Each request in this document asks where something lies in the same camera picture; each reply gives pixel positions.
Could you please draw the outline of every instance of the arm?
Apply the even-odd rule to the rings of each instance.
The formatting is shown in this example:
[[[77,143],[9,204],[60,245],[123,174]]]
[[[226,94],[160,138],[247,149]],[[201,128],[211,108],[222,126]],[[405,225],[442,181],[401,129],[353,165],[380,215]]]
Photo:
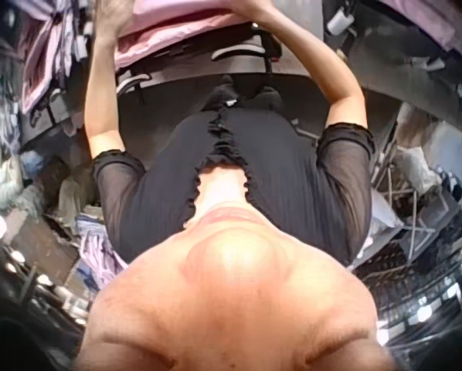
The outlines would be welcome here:
[[[120,31],[130,22],[134,0],[97,2],[96,39],[85,101],[85,132],[92,158],[111,149],[124,151],[119,132],[114,51]]]
[[[271,0],[230,1],[234,12],[268,29],[300,60],[331,104],[327,126],[349,122],[367,127],[362,88],[331,48],[282,14]]]

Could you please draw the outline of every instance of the woman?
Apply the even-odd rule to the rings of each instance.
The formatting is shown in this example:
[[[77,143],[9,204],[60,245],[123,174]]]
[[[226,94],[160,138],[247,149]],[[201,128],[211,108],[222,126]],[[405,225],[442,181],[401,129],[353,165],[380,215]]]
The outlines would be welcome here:
[[[331,103],[317,155],[274,111],[188,117],[148,172],[124,151],[114,81],[133,0],[101,0],[85,124],[114,249],[79,369],[393,369],[372,296],[343,265],[371,213],[362,90],[271,0],[229,7],[296,54]]]

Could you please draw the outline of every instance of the plastic bag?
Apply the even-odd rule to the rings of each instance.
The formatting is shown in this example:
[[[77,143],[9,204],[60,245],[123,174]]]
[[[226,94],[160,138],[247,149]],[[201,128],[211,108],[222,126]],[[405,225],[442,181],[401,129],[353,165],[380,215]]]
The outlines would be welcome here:
[[[438,174],[430,170],[421,147],[401,148],[396,153],[394,162],[420,195],[442,182]]]
[[[73,174],[61,183],[56,217],[75,233],[75,217],[82,212],[85,205],[93,202],[95,194],[96,186],[91,168],[76,168]]]
[[[384,196],[372,189],[372,222],[369,236],[379,234],[386,228],[396,228],[402,225],[403,222],[394,213]]]

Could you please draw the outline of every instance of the pink garment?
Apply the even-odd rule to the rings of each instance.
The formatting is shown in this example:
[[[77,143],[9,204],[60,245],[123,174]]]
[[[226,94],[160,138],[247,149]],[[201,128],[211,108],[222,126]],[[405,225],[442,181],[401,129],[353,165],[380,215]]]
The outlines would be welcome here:
[[[462,56],[462,11],[451,0],[379,0],[425,31],[442,49]]]
[[[425,31],[444,50],[452,47],[455,29],[424,0],[379,0]]]
[[[126,270],[128,264],[114,251],[106,227],[98,220],[80,214],[76,217],[76,228],[82,237],[80,257],[92,270],[93,279],[102,290],[119,273]]]
[[[52,18],[52,14],[57,8],[47,0],[10,0],[15,6],[23,10],[25,13],[38,19],[39,21],[47,21]]]
[[[133,22],[123,36],[193,13],[226,9],[228,0],[135,0]]]
[[[22,86],[22,111],[29,113],[49,89],[53,79],[53,65],[59,48],[62,25],[52,26],[53,21],[47,21],[43,26],[44,34],[49,37],[46,44],[39,41],[30,51],[25,63]]]
[[[168,22],[157,28],[122,37],[115,55],[116,67],[130,66],[152,53],[192,36],[244,22],[247,21],[231,13],[203,12],[193,15],[191,19],[183,17],[174,23]]]

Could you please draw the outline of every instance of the purple clothing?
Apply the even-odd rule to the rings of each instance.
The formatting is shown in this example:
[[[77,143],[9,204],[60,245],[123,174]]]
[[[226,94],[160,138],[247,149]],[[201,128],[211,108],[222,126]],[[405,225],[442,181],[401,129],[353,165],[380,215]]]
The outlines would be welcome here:
[[[82,237],[80,257],[92,270],[93,279],[102,290],[124,271],[128,264],[114,251],[107,237],[106,227],[99,220],[80,214],[76,218],[76,228]]]
[[[135,0],[133,22],[123,31],[123,36],[209,10],[220,9],[222,14],[230,14],[225,10],[227,2],[227,0]]]
[[[73,45],[73,10],[70,2],[15,0],[29,16],[19,43],[23,55],[22,112],[28,114],[46,95],[50,84],[70,75]]]

